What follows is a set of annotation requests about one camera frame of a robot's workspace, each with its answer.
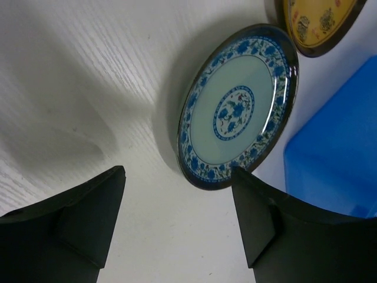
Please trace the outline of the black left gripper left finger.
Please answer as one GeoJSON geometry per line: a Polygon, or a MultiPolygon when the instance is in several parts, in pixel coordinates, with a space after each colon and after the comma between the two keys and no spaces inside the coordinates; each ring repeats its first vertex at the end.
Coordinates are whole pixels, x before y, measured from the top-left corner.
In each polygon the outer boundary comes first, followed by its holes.
{"type": "Polygon", "coordinates": [[[125,170],[1,216],[1,282],[97,282],[120,210],[125,170]]]}

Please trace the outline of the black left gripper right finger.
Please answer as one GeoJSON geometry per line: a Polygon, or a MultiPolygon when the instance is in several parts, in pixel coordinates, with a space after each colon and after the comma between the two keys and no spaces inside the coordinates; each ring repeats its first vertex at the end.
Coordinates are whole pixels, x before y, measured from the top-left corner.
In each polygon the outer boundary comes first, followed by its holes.
{"type": "Polygon", "coordinates": [[[376,219],[303,202],[241,167],[232,192],[257,282],[375,282],[376,219]]]}

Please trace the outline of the blue floral small plate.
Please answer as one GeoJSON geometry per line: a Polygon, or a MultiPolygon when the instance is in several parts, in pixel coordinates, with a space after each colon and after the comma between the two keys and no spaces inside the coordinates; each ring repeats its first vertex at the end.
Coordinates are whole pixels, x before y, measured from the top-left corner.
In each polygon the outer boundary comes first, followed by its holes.
{"type": "Polygon", "coordinates": [[[177,159],[193,186],[218,190],[257,168],[292,112],[299,59],[288,34],[255,24],[224,40],[198,70],[177,125],[177,159]]]}

